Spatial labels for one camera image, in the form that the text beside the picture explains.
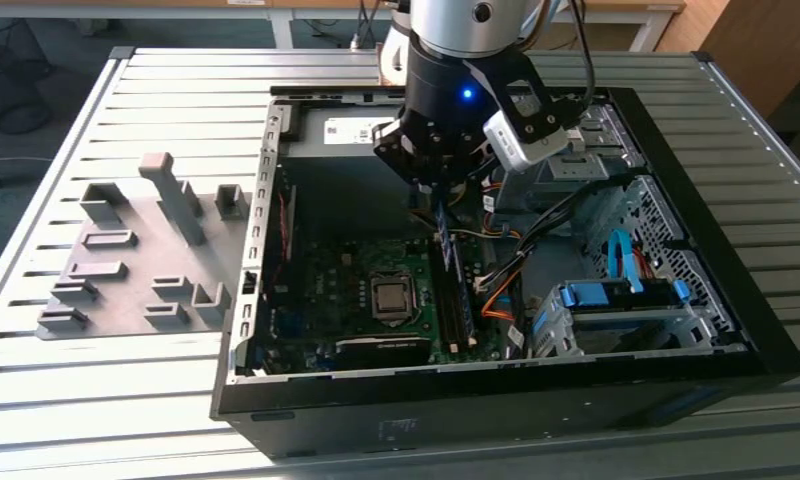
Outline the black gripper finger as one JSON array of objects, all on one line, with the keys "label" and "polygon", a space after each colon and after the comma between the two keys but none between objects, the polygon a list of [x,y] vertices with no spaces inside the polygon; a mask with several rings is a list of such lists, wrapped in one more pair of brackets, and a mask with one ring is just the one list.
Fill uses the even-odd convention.
[{"label": "black gripper finger", "polygon": [[468,180],[479,179],[493,170],[496,163],[493,148],[485,136],[463,133],[441,156],[439,185],[453,188]]},{"label": "black gripper finger", "polygon": [[433,155],[424,153],[401,131],[400,120],[372,128],[373,153],[407,184],[429,191],[439,185],[440,165]]}]

